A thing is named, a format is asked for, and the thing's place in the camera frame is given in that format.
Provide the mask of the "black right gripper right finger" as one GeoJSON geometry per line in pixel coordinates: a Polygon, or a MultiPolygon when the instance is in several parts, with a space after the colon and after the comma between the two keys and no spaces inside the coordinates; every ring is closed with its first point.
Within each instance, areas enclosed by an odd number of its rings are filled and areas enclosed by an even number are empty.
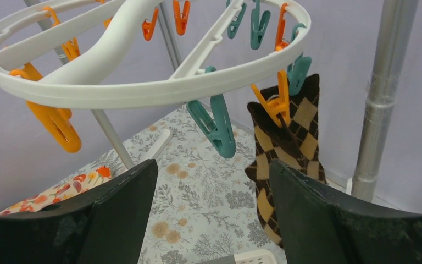
{"type": "Polygon", "coordinates": [[[366,202],[274,160],[269,180],[288,263],[422,263],[422,214],[366,202]]]}

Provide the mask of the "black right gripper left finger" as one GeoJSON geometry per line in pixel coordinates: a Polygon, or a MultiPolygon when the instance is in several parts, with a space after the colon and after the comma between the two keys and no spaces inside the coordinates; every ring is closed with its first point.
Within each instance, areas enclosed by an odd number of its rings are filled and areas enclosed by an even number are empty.
{"type": "Polygon", "coordinates": [[[157,178],[147,159],[39,211],[0,216],[0,263],[137,263],[157,178]]]}

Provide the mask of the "teal front clip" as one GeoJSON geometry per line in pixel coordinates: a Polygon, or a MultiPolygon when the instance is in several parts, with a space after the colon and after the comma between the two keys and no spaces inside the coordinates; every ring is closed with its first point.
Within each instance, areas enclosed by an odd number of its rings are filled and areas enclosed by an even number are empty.
{"type": "Polygon", "coordinates": [[[210,141],[218,154],[224,158],[232,158],[236,153],[236,142],[231,121],[223,94],[210,97],[211,117],[198,100],[186,103],[186,108],[210,141]]]}

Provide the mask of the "teal clip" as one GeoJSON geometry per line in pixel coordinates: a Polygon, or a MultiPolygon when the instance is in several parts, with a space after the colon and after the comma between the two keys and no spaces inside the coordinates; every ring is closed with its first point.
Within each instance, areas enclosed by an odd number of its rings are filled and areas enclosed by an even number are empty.
{"type": "Polygon", "coordinates": [[[289,94],[295,96],[300,93],[306,80],[309,68],[312,63],[311,57],[305,57],[303,53],[287,67],[287,78],[289,82],[289,94]]]}
{"type": "Polygon", "coordinates": [[[210,97],[211,117],[198,100],[186,103],[186,108],[210,141],[218,154],[224,158],[232,158],[236,153],[236,142],[231,121],[223,94],[210,97]]]}

